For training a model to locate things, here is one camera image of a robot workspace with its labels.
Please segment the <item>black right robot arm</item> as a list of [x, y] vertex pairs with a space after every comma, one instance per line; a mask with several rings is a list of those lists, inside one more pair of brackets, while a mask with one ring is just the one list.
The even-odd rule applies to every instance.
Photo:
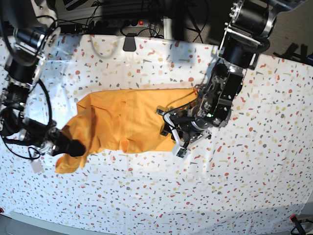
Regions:
[[[40, 149], [46, 146], [49, 146], [51, 156], [79, 157], [86, 152], [82, 143], [56, 127], [50, 97], [40, 79], [60, 33], [55, 1], [0, 2], [0, 35], [9, 51], [4, 66], [6, 86], [0, 93], [0, 137], [6, 147], [11, 144], [26, 146], [28, 160], [40, 158]], [[24, 116], [27, 99], [37, 85], [47, 101], [46, 124]]]

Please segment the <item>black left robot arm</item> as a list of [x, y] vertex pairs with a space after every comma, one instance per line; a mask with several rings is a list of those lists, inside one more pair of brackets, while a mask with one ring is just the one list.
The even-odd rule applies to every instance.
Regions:
[[243, 86], [244, 71], [254, 69], [259, 55], [268, 50], [276, 16], [280, 10], [289, 8], [284, 0], [265, 3], [266, 6], [250, 0], [234, 2], [230, 21], [225, 24], [219, 58], [208, 81], [196, 86], [197, 97], [167, 111], [157, 110], [164, 120], [161, 135], [170, 134], [175, 141], [173, 155], [184, 158], [192, 146], [211, 138], [211, 127], [227, 125], [232, 102]]

